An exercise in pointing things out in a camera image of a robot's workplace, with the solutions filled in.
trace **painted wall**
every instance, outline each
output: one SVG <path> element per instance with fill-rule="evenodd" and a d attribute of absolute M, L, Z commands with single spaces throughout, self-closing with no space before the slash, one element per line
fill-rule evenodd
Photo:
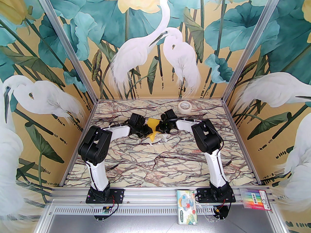
<path fill-rule="evenodd" d="M 50 43 L 61 47 L 38 0 L 0 0 L 0 232 L 33 231 L 93 107 Z"/>
<path fill-rule="evenodd" d="M 227 104 L 290 232 L 311 231 L 311 0 L 281 0 L 279 34 L 249 59 Z"/>
<path fill-rule="evenodd" d="M 98 97 L 131 99 L 221 97 L 267 0 L 50 1 Z"/>

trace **marble-pattern surface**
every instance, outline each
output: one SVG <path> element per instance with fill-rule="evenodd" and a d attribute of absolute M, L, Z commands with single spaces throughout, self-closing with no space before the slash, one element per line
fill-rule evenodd
<path fill-rule="evenodd" d="M 255 184 L 220 100 L 189 100 L 191 114 L 185 117 L 208 118 L 224 139 L 221 159 L 231 185 Z M 92 125 L 107 127 L 112 121 L 124 121 L 132 113 L 160 119 L 173 109 L 177 116 L 178 100 L 108 100 L 98 104 Z M 191 133 L 157 134 L 138 139 L 136 135 L 114 140 L 105 159 L 106 174 L 114 187 L 208 186 L 209 169 L 203 153 Z M 89 186 L 88 170 L 78 156 L 66 186 Z"/>

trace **metal base plate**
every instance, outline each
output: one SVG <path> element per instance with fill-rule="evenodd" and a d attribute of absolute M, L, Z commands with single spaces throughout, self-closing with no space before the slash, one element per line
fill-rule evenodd
<path fill-rule="evenodd" d="M 122 204 L 124 197 L 124 189 L 113 189 L 110 188 L 109 197 L 112 197 L 115 200 L 115 203 Z M 93 189 L 90 188 L 87 194 L 85 203 L 87 204 L 112 204 L 112 199 L 104 201 L 99 195 L 94 194 Z"/>
<path fill-rule="evenodd" d="M 223 200 L 226 200 L 226 203 L 235 203 L 235 196 L 231 192 L 227 192 L 218 201 L 215 201 L 211 198 L 211 189 L 210 188 L 197 188 L 197 199 L 199 203 L 222 203 Z"/>

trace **masking tape roll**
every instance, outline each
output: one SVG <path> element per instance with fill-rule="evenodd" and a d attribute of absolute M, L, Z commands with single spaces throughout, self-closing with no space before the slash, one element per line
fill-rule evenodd
<path fill-rule="evenodd" d="M 182 114 L 189 114 L 192 110 L 192 105 L 188 101 L 181 101 L 178 104 L 178 110 Z"/>

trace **yellow star-shaped paper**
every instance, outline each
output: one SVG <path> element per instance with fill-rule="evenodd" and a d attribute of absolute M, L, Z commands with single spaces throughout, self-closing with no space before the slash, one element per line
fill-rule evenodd
<path fill-rule="evenodd" d="M 152 129 L 152 134 L 149 135 L 151 142 L 154 141 L 156 133 L 159 133 L 156 131 L 156 127 L 159 124 L 160 120 L 149 118 L 147 121 L 147 125 Z"/>

